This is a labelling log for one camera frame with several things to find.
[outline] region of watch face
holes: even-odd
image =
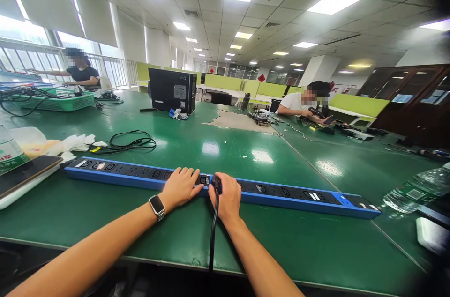
[[[160,211],[162,211],[164,209],[164,205],[161,202],[161,200],[159,199],[159,196],[153,196],[150,199],[150,203],[156,213],[159,213]]]

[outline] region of smartwatch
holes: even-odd
[[[155,215],[158,216],[158,222],[164,218],[164,204],[161,202],[159,196],[154,195],[149,198],[149,203]]]

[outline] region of bottle label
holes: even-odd
[[[30,158],[14,140],[0,143],[0,173],[16,168],[29,160]]]
[[[421,205],[432,202],[443,196],[443,193],[426,192],[422,188],[412,186],[410,183],[405,183],[403,186],[394,189],[394,192],[397,195],[405,196],[411,201]]]

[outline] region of black shirt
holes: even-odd
[[[93,67],[87,67],[84,70],[80,70],[75,66],[69,67],[66,71],[72,75],[72,78],[76,82],[83,82],[89,80],[91,77],[96,77],[98,80],[97,86],[100,86],[100,75],[98,74],[98,71]]]

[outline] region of smartphone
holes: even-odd
[[[0,175],[0,199],[33,180],[62,161],[58,156],[38,156]]]
[[[325,120],[325,124],[329,125],[333,122],[333,116],[329,117],[327,120]]]

